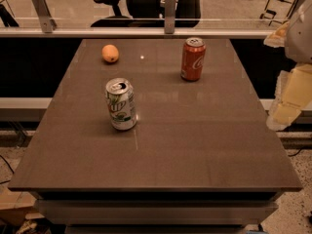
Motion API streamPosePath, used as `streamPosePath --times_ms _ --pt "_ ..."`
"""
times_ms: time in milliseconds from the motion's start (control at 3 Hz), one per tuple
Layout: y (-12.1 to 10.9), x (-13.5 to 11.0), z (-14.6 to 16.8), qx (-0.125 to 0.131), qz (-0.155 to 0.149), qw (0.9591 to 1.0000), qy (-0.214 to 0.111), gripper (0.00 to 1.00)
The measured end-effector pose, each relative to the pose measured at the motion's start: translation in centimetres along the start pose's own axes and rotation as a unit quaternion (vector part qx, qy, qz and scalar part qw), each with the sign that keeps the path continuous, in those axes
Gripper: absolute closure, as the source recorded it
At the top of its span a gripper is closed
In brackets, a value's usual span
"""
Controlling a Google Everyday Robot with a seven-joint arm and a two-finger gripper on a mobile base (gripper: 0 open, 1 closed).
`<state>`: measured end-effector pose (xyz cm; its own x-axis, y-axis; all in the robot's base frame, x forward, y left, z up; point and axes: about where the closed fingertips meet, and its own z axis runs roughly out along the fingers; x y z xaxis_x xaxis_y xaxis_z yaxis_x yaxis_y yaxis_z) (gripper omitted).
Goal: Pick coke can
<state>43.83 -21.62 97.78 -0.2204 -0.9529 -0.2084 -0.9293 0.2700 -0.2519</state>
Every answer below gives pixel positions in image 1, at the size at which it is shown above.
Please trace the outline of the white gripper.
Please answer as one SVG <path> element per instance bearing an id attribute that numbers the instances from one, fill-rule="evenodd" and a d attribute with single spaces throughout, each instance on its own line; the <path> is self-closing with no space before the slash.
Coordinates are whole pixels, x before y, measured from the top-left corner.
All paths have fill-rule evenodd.
<path id="1" fill-rule="evenodd" d="M 288 59 L 299 62 L 290 72 L 278 76 L 275 98 L 270 106 L 267 127 L 282 131 L 290 126 L 312 101 L 312 0 L 304 0 L 292 15 L 264 41 L 265 46 L 285 46 Z"/>

